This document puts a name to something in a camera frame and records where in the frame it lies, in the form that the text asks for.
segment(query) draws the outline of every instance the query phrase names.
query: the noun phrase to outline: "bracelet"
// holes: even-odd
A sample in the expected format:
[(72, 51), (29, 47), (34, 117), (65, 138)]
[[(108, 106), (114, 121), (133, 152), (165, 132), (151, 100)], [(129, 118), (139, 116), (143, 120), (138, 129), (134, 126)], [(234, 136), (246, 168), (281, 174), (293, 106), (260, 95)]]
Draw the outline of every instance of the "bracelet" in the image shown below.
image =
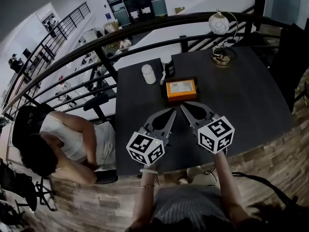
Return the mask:
[(146, 186), (142, 186), (140, 188), (154, 188), (155, 186), (149, 186), (149, 185), (146, 185)]
[(159, 172), (156, 170), (148, 169), (148, 168), (141, 168), (141, 173), (150, 173), (150, 174), (158, 174)]

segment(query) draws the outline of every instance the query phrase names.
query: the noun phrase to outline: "gold lamp base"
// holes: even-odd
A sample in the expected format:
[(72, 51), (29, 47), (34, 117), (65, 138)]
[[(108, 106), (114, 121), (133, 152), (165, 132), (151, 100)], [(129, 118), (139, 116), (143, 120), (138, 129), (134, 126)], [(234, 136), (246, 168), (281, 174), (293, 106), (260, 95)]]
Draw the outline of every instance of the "gold lamp base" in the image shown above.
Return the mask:
[(224, 51), (220, 51), (220, 54), (215, 53), (215, 49), (211, 54), (212, 61), (219, 66), (227, 66), (231, 62), (230, 56), (226, 55)]

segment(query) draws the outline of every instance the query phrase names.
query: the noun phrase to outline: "black table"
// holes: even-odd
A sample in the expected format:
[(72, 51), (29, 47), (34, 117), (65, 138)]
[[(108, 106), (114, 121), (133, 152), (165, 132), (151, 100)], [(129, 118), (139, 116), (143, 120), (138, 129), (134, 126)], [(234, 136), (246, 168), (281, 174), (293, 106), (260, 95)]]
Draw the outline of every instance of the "black table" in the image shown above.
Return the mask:
[[(217, 67), (211, 50), (173, 56), (175, 77), (195, 75), (200, 90), (198, 102), (226, 116), (235, 128), (228, 155), (235, 155), (287, 132), (294, 125), (291, 112), (276, 83), (249, 47), (234, 47), (237, 58), (228, 68)], [(146, 84), (141, 67), (150, 64), (156, 83)], [(161, 98), (160, 60), (150, 60), (119, 70), (116, 100), (116, 168), (118, 175), (139, 174), (142, 167), (131, 159), (126, 145), (146, 119), (169, 105)], [(191, 128), (177, 109), (160, 172), (174, 171), (213, 161), (212, 153), (197, 145)]]

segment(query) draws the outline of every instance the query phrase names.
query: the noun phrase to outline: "white globe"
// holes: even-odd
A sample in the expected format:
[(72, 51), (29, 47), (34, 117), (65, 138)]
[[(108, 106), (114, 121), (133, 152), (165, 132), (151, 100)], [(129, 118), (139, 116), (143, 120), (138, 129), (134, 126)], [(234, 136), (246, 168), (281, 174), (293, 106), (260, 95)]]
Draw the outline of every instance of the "white globe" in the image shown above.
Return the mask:
[(209, 28), (215, 34), (226, 34), (230, 28), (228, 19), (220, 13), (216, 13), (209, 18)]

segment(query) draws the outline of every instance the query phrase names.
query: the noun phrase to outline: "wooden floor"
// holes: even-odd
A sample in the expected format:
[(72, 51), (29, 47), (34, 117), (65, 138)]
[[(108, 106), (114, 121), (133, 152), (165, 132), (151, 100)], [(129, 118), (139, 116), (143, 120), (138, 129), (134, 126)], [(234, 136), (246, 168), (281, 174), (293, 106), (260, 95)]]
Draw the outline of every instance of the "wooden floor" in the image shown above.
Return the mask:
[[(308, 70), (300, 82), (301, 90), (305, 80), (309, 81)], [(298, 204), (309, 205), (309, 110), (303, 99), (295, 104), (293, 116), (295, 127), (290, 132), (230, 157), (228, 162), (232, 171), (264, 177), (289, 197), (297, 195)], [(175, 185), (176, 177), (177, 174), (161, 175), (161, 188)], [(236, 181), (245, 206), (255, 202), (278, 202), (270, 188), (246, 178), (238, 177)], [(52, 184), (58, 211), (50, 212), (41, 205), (35, 214), (25, 209), (25, 218), (36, 231), (113, 232), (124, 231), (131, 224), (134, 198), (140, 184), (136, 177), (121, 177), (113, 184), (90, 187), (54, 178)]]

